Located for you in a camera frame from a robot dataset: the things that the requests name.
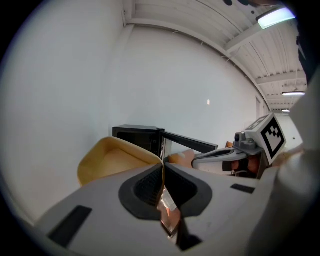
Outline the person's right forearm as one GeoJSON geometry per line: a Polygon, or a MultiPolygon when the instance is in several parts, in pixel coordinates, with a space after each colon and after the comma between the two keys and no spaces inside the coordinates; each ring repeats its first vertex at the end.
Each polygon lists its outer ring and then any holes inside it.
{"type": "Polygon", "coordinates": [[[299,146],[292,148],[288,151],[284,151],[280,153],[277,158],[272,163],[272,167],[279,167],[285,162],[287,162],[291,157],[293,157],[296,154],[300,154],[304,152],[304,145],[300,144],[299,146]]]}

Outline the yellow container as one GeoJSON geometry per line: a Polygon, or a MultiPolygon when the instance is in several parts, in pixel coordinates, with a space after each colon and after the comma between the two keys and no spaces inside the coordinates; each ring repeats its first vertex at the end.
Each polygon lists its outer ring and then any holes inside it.
{"type": "Polygon", "coordinates": [[[160,165],[161,187],[164,188],[165,167],[158,156],[133,143],[109,136],[99,140],[80,161],[77,179],[83,187],[107,176],[157,164],[160,165]]]}

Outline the black cabinet with door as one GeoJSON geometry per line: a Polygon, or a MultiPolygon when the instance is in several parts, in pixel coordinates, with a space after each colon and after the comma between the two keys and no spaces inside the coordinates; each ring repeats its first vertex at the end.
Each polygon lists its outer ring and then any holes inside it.
{"type": "Polygon", "coordinates": [[[218,149],[217,144],[171,133],[155,126],[129,124],[115,126],[112,128],[112,136],[157,155],[165,163],[188,167],[195,157],[218,149]]]}

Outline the person's right hand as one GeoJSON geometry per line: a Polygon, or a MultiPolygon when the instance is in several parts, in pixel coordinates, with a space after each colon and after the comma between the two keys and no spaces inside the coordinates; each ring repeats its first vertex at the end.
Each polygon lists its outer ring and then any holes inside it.
{"type": "Polygon", "coordinates": [[[248,171],[250,174],[257,175],[260,167],[260,159],[256,156],[249,156],[241,160],[231,162],[231,169],[235,172],[248,171]]]}

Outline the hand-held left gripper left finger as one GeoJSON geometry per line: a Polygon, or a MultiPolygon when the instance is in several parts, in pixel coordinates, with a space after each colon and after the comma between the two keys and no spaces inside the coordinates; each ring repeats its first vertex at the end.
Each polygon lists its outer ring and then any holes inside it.
{"type": "Polygon", "coordinates": [[[50,208],[36,227],[83,256],[171,256],[176,247],[157,209],[162,165],[99,178],[50,208]]]}

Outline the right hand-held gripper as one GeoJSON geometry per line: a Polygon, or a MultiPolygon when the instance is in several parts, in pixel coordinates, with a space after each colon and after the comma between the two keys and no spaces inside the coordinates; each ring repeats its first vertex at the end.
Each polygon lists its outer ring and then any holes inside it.
{"type": "Polygon", "coordinates": [[[239,161],[256,158],[252,172],[260,179],[286,145],[286,137],[274,113],[260,117],[234,136],[233,147],[214,150],[195,157],[192,168],[204,172],[233,172],[239,161]]]}

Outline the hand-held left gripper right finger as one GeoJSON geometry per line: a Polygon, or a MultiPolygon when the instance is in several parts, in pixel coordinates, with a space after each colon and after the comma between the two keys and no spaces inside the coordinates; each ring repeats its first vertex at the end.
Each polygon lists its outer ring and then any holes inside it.
{"type": "Polygon", "coordinates": [[[245,222],[243,211],[257,191],[256,180],[169,163],[164,170],[165,187],[180,212],[176,243],[167,241],[164,256],[252,256],[252,222],[245,222]]]}

